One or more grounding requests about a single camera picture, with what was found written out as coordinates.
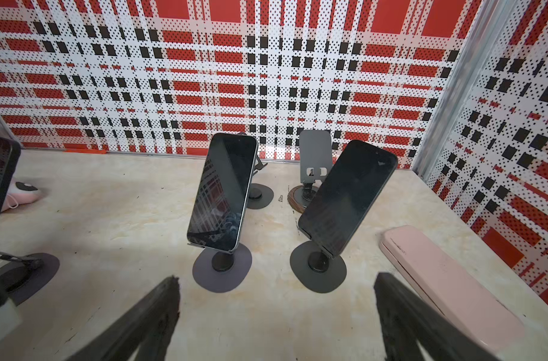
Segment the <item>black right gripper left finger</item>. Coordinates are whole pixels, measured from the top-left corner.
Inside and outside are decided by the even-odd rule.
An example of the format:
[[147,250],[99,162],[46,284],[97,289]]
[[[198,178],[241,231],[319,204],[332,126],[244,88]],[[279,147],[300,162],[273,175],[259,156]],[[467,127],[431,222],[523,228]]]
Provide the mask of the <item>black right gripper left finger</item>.
[[179,278],[169,276],[70,360],[164,360],[180,317]]

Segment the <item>grey stand near left arm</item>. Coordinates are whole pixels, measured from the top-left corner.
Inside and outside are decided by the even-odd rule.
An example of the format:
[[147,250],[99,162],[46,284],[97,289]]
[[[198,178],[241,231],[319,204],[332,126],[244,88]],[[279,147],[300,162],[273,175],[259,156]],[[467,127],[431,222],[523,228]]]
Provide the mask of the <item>grey stand near left arm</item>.
[[0,283],[18,306],[47,285],[60,269],[60,260],[51,254],[15,256],[0,251]]

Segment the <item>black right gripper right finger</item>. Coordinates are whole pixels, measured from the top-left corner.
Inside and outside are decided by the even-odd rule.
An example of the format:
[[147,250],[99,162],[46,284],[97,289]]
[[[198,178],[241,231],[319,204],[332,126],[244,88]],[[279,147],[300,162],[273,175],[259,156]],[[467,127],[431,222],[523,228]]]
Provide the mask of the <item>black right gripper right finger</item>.
[[495,360],[391,273],[374,283],[386,360]]

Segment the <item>black smartphone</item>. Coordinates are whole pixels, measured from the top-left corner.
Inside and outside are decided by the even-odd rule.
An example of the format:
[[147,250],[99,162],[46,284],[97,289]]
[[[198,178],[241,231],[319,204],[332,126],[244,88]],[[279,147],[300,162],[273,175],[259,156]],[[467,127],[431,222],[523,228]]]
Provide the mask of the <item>black smartphone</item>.
[[338,257],[397,167],[395,154],[350,141],[299,218],[299,230],[329,258]]

